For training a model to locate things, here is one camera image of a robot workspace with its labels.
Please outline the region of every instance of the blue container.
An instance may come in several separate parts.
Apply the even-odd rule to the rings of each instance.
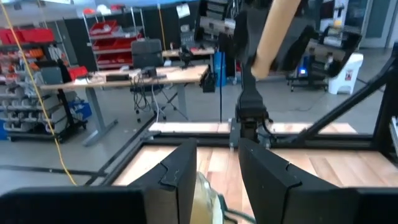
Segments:
[[[69,103],[69,108],[75,110],[76,114],[83,115],[83,121],[87,120],[93,113],[91,112],[90,104],[82,101],[75,101]]]
[[[220,76],[220,68],[221,68],[221,56],[223,57],[223,75]],[[216,52],[214,54],[214,72],[216,73],[217,76],[217,82],[216,82],[216,86],[219,87],[220,86],[220,77],[221,79],[221,86],[225,86],[226,85],[226,70],[225,70],[226,66],[225,66],[225,54],[223,52]]]
[[[0,140],[7,140],[7,131],[4,130],[4,121],[0,120]]]

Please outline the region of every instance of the wooden floor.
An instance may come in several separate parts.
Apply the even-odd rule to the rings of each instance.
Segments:
[[[161,124],[157,125],[158,127],[152,127],[152,129],[157,129],[161,126]],[[278,124],[275,127],[289,129],[290,131],[288,132],[298,132],[305,126],[308,126],[308,124],[300,126]],[[222,128],[221,125],[218,125],[217,127],[213,127],[210,132],[225,131],[227,131],[225,127]],[[354,129],[348,124],[334,124],[325,128],[323,132],[352,133]],[[165,146],[144,147],[126,167],[114,185],[127,185],[131,183],[153,168],[174,149],[174,147]],[[398,186],[398,169],[378,152],[305,149],[278,149],[273,150],[273,152],[301,169],[339,187]],[[211,186],[225,196],[228,207],[252,215],[251,206],[241,177],[237,153],[231,152],[227,148],[199,147],[197,158],[198,171],[204,173],[210,181]]]

